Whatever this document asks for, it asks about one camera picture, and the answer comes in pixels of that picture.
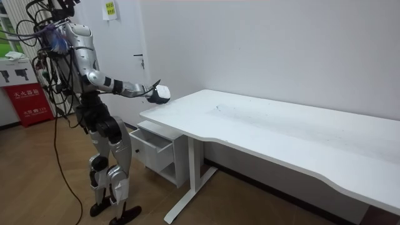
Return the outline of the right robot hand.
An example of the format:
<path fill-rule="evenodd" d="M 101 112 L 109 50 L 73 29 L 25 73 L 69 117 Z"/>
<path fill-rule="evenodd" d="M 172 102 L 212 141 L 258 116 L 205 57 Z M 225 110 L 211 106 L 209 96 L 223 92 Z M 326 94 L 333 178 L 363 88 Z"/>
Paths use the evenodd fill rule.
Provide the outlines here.
<path fill-rule="evenodd" d="M 153 104 L 166 104 L 171 98 L 170 90 L 167 86 L 157 85 L 146 94 L 146 100 Z"/>

